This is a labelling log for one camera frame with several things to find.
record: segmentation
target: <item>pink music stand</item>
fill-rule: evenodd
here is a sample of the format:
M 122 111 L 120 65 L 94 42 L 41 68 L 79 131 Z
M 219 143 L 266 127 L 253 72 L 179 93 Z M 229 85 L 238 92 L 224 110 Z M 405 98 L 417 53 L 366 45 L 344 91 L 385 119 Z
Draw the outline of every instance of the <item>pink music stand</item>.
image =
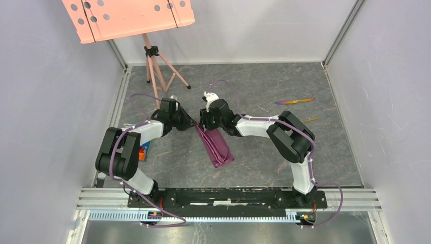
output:
M 91 43 L 141 34 L 145 42 L 147 82 L 152 81 L 154 94 L 166 92 L 177 75 L 184 85 L 191 86 L 169 63 L 157 46 L 152 46 L 148 32 L 186 26 L 195 22 L 190 0 L 62 0 L 78 33 L 81 43 Z M 165 84 L 156 56 L 173 71 Z M 161 87 L 156 85 L 155 75 Z

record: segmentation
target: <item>purple cloth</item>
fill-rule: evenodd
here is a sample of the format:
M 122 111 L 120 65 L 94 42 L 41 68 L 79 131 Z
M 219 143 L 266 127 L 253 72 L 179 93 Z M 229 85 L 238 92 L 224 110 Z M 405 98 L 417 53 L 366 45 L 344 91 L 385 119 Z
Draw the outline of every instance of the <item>purple cloth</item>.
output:
M 233 156 L 220 132 L 216 130 L 203 131 L 196 125 L 196 130 L 205 145 L 209 158 L 216 168 L 233 161 Z

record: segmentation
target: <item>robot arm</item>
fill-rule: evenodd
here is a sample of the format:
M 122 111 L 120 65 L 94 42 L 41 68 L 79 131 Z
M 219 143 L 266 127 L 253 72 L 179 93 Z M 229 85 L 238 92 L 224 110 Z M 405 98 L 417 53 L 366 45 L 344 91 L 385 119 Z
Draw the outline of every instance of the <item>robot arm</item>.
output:
M 207 102 L 206 108 L 200 110 L 201 123 L 199 126 L 203 130 L 214 130 L 220 127 L 231 136 L 270 138 L 283 158 L 290 162 L 294 190 L 303 196 L 309 196 L 316 190 L 310 179 L 307 161 L 311 143 L 295 131 L 292 131 L 290 135 L 287 134 L 290 128 L 272 121 L 272 119 L 284 121 L 314 140 L 314 134 L 291 112 L 284 111 L 282 114 L 272 117 L 240 116 L 234 114 L 229 109 L 227 102 L 219 99 L 214 93 L 204 93 L 202 99 Z
M 160 109 L 151 116 L 151 122 L 128 132 L 121 140 L 119 148 L 114 148 L 122 129 L 110 127 L 105 133 L 96 169 L 109 175 L 109 164 L 115 150 L 113 174 L 144 195 L 158 190 L 157 182 L 146 176 L 139 168 L 139 149 L 144 143 L 167 135 L 173 127 L 185 131 L 196 125 L 196 122 L 184 111 L 175 99 L 163 98 Z

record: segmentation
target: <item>cable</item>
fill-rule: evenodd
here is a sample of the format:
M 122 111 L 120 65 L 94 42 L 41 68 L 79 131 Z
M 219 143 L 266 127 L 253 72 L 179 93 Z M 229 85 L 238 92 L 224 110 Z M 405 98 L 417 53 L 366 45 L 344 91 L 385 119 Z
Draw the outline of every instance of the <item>cable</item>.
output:
M 137 95 L 143 95 L 143 96 L 148 96 L 148 97 L 151 97 L 151 98 L 154 98 L 154 99 L 156 99 L 156 100 L 161 100 L 161 99 L 158 99 L 158 98 L 156 98 L 156 97 L 154 97 L 154 96 L 152 96 L 152 95 L 148 95 L 148 94 L 144 94 L 144 93 L 135 93 L 135 94 L 132 94 L 131 96 L 130 96 L 130 101 L 132 101 L 132 97 L 134 97 L 134 96 L 137 96 Z M 141 112 L 144 112 L 146 115 L 148 115 L 143 109 L 141 110 L 140 108 L 139 108 L 139 111 L 141 111 Z M 141 127 L 141 126 L 144 126 L 144 125 L 146 125 L 146 124 L 149 124 L 150 123 L 150 121 L 149 121 L 149 116 L 148 116 L 148 120 L 146 120 L 145 122 L 143 122 L 143 123 L 140 123 L 140 124 L 138 124 L 138 125 L 135 125 L 135 126 L 132 126 L 132 127 L 129 127 L 129 128 L 127 128 L 127 129 L 125 129 L 121 134 L 120 134 L 120 136 L 117 138 L 117 140 L 116 140 L 116 142 L 115 142 L 115 144 L 114 144 L 114 148 L 118 148 L 118 146 L 119 146 L 119 144 L 120 144 L 120 142 L 121 142 L 121 140 L 122 140 L 122 138 L 124 137 L 124 135 L 125 134 L 127 134 L 129 131 L 131 131 L 131 130 L 133 130 L 133 129 L 135 129 L 135 128 L 139 128 L 139 127 Z M 176 224 L 169 224 L 169 225 L 149 225 L 149 224 L 147 224 L 146 226 L 148 227 L 148 228 L 166 228 L 166 227 L 176 227 L 176 226 L 182 226 L 182 225 L 185 225 L 186 223 L 187 223 L 187 221 L 184 219 L 184 218 L 182 218 L 182 217 L 179 217 L 179 216 L 177 216 L 177 215 L 175 215 L 175 214 L 173 214 L 173 213 L 171 213 L 171 212 L 168 212 L 168 211 L 166 211 L 166 210 L 163 210 L 163 209 L 161 209 L 160 207 L 158 207 L 157 205 L 155 205 L 154 203 L 152 203 L 148 198 L 146 198 L 142 193 L 140 193 L 139 191 L 137 191 L 136 189 L 134 189 L 133 187 L 131 187 L 130 185 L 128 185 L 126 182 L 124 182 L 124 181 L 122 181 L 121 179 L 117 179 L 117 178 L 115 178 L 114 177 L 114 173 L 113 173 L 113 168 L 114 168 L 114 158 L 115 158 L 115 153 L 116 153 L 116 150 L 113 150 L 112 151 L 112 154 L 111 154 L 111 159 L 110 159 L 110 161 L 109 161 L 109 177 L 111 177 L 111 179 L 112 180 L 115 180 L 115 181 L 121 181 L 121 183 L 123 183 L 124 184 L 124 188 L 123 188 L 123 190 L 124 190 L 124 192 L 126 192 L 126 189 L 125 189 L 125 187 L 127 187 L 127 188 L 129 188 L 131 191 L 134 191 L 134 192 L 136 192 L 136 194 L 138 194 L 140 197 L 142 197 L 142 199 L 144 199 L 150 206 L 152 206 L 152 207 L 154 207 L 154 208 L 156 208 L 157 210 L 159 210 L 160 212 L 163 212 L 163 213 L 165 213 L 165 214 L 167 214 L 167 215 L 169 215 L 169 216 L 172 216 L 172 217 L 174 217 L 174 218 L 177 218 L 177 219 L 180 219 L 180 220 L 182 220 L 182 222 L 181 223 L 176 223 Z
M 235 94 L 235 97 L 236 97 L 236 103 L 237 103 L 237 105 L 238 105 L 238 108 L 241 110 L 241 106 L 239 105 L 238 94 L 236 93 L 235 88 L 233 88 L 233 86 L 232 86 L 228 81 L 223 80 L 223 79 L 218 79 L 218 80 L 216 80 L 216 81 L 215 81 L 215 82 L 214 82 L 214 83 L 213 83 L 213 84 L 208 88 L 208 90 L 206 90 L 206 92 L 207 92 L 207 93 L 208 93 L 208 92 L 210 92 L 210 90 L 212 89 L 212 87 L 213 87 L 215 84 L 217 84 L 218 82 L 221 82 L 221 81 L 222 81 L 222 82 L 225 82 L 226 84 L 228 84 L 228 85 L 230 86 L 230 88 L 232 89 L 233 93 Z M 241 118 L 243 118 L 243 119 L 247 119 L 247 120 L 250 120 L 250 121 L 268 121 L 268 119 L 266 119 L 266 118 L 246 117 L 246 116 L 242 115 L 241 113 L 239 114 L 239 116 L 240 116 Z M 290 124 L 288 124 L 288 123 L 286 123 L 286 122 L 284 122 L 284 121 L 281 121 L 281 120 L 279 120 L 279 119 L 271 118 L 271 119 L 269 119 L 269 121 L 273 121 L 273 122 L 276 122 L 276 123 L 282 124 L 282 125 L 284 125 L 284 126 L 288 127 L 289 129 L 293 130 L 294 132 L 298 133 L 299 135 L 301 135 L 301 136 L 305 137 L 305 138 L 306 138 L 306 139 L 311 143 L 311 145 L 312 145 L 311 152 L 310 152 L 310 154 L 309 154 L 309 160 L 311 160 L 313 153 L 317 150 L 317 145 L 316 145 L 316 143 L 315 143 L 315 142 L 310 138 L 310 136 L 308 136 L 306 133 L 304 133 L 304 132 L 300 131 L 299 129 L 297 129 L 297 128 L 296 128 L 296 127 L 294 127 L 293 125 L 290 125 Z
M 315 215 L 314 215 L 315 217 L 314 217 L 314 222 L 311 222 L 311 221 L 309 221 L 308 219 L 304 219 L 306 222 L 308 222 L 308 223 L 310 223 L 310 224 L 312 224 L 312 225 L 314 225 L 315 223 L 316 223 L 316 221 L 317 221 L 317 213 L 315 213 Z
M 151 120 L 151 117 L 149 116 L 149 114 L 145 111 L 145 110 L 143 110 L 142 108 L 140 108 L 138 105 L 136 105 L 134 102 L 133 102 L 133 97 L 134 96 L 138 96 L 138 95 L 141 95 L 141 96 L 147 96 L 147 97 L 150 97 L 150 98 L 154 98 L 154 99 L 156 99 L 156 100 L 159 100 L 159 101 L 161 101 L 162 99 L 160 99 L 160 98 L 156 98 L 155 96 L 153 96 L 153 95 L 150 95 L 150 94 L 146 94 L 146 93 L 134 93 L 134 94 L 131 94 L 130 95 L 130 97 L 129 97 L 129 101 L 130 101 L 130 103 L 132 104 L 132 106 L 133 107 L 135 107 L 136 109 L 138 109 L 139 111 L 141 111 L 143 114 L 145 114 L 145 116 L 147 116 L 147 119 L 148 120 Z
M 124 193 L 126 193 L 128 196 L 130 196 L 130 192 L 126 192 L 126 186 L 123 186 L 122 190 L 124 191 Z
M 317 211 L 317 206 L 316 206 L 316 201 L 313 201 L 313 211 L 311 212 L 311 214 L 314 214 Z
M 233 93 L 235 94 L 236 102 L 237 102 L 238 108 L 241 110 L 241 107 L 240 107 L 240 105 L 239 105 L 238 94 L 236 93 L 235 88 L 233 88 L 233 86 L 232 86 L 228 81 L 226 81 L 226 80 L 224 80 L 224 79 L 217 79 L 213 84 L 211 84 L 211 86 L 208 88 L 208 90 L 206 90 L 206 92 L 208 93 L 208 92 L 212 89 L 212 87 L 213 87 L 215 84 L 219 83 L 219 82 L 224 82 L 224 83 L 226 83 L 226 84 L 228 84 L 228 85 L 230 86 L 230 88 L 232 89 Z M 245 117 L 245 116 L 243 116 L 242 114 L 239 114 L 239 116 L 240 116 L 241 118 L 243 118 L 243 119 L 249 119 L 249 120 L 254 120 L 254 121 L 268 121 L 268 120 L 267 120 L 267 119 L 265 119 L 265 118 L 249 118 L 249 117 Z M 290 125 L 290 124 L 288 124 L 288 123 L 286 123 L 286 122 L 284 122 L 284 121 L 281 121 L 281 120 L 278 120 L 278 119 L 270 119 L 269 121 L 274 121 L 274 122 L 276 122 L 276 123 L 280 123 L 280 124 L 282 124 L 282 125 L 284 125 L 284 126 L 286 126 L 286 127 L 290 128 L 290 129 L 292 129 L 292 130 L 293 130 L 293 131 L 295 131 L 296 133 L 298 133 L 298 134 L 300 134 L 301 136 L 305 137 L 305 138 L 306 138 L 306 139 L 311 143 L 311 145 L 312 145 L 312 149 L 311 149 L 311 152 L 310 152 L 309 157 L 308 157 L 309 175 L 310 175 L 310 181 L 311 181 L 311 183 L 313 183 L 316 187 L 329 187 L 329 186 L 336 186 L 336 187 L 340 190 L 340 205 L 338 206 L 338 209 L 337 209 L 337 211 L 335 212 L 335 214 L 332 216 L 332 218 L 330 218 L 329 220 L 327 220 L 327 221 L 325 221 L 325 222 L 323 222 L 323 223 L 320 223 L 320 224 L 318 224 L 318 225 L 315 225 L 315 226 L 302 226 L 302 227 L 303 227 L 303 228 L 310 228 L 310 229 L 312 229 L 312 228 L 316 228 L 316 227 L 319 227 L 319 226 L 322 226 L 322 225 L 326 225 L 326 224 L 328 224 L 328 223 L 332 222 L 332 221 L 333 221 L 333 220 L 338 216 L 338 214 L 340 213 L 341 208 L 342 208 L 342 206 L 343 206 L 343 199 L 344 199 L 344 196 L 343 196 L 343 189 L 341 188 L 341 186 L 340 186 L 340 185 L 335 184 L 335 183 L 330 183 L 330 184 L 317 184 L 317 183 L 315 182 L 315 180 L 314 180 L 314 174 L 313 174 L 313 165 L 312 165 L 312 158 L 311 158 L 311 156 L 313 155 L 314 151 L 317 149 L 316 143 L 315 143 L 315 142 L 313 141 L 313 139 L 312 139 L 312 138 L 310 138 L 307 134 L 305 134 L 304 132 L 300 131 L 300 130 L 299 130 L 299 129 L 297 129 L 296 127 L 294 127 L 294 126 L 292 126 L 292 125 Z

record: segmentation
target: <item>gray mat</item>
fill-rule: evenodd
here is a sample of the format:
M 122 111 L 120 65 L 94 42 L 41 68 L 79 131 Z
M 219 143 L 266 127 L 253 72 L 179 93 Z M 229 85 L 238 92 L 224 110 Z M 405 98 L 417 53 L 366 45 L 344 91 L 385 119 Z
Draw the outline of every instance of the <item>gray mat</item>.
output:
M 290 110 L 300 120 L 319 116 L 306 123 L 316 136 L 318 151 L 314 156 L 316 180 L 336 182 L 343 186 L 361 185 L 360 176 L 347 141 L 330 85 L 319 63 L 286 64 L 227 64 L 175 66 L 192 86 L 188 90 L 175 78 L 171 88 L 159 96 L 176 95 L 183 108 L 199 119 L 199 109 L 205 107 L 201 97 L 217 78 L 228 79 L 236 87 L 244 113 L 252 116 L 279 115 Z M 161 66 L 167 81 L 172 72 Z M 146 82 L 146 68 L 133 67 L 127 89 L 127 98 L 133 93 L 152 94 Z M 239 113 L 230 87 L 219 83 L 212 92 L 224 98 L 230 108 Z M 316 100 L 294 105 L 275 105 L 274 101 L 315 97 Z M 155 100 L 136 98 L 136 103 L 148 112 L 156 107 Z M 127 99 L 123 105 L 120 124 L 139 123 L 143 114 L 133 108 Z M 260 137 L 231 137 L 221 131 L 235 160 L 214 168 L 204 145 L 192 128 L 185 132 L 173 129 L 163 138 L 153 140 L 146 162 L 139 167 L 160 187 L 235 187 L 235 186 L 291 186 L 292 171 L 289 163 L 278 153 L 270 139 Z M 106 180 L 104 187 L 118 187 L 117 182 Z

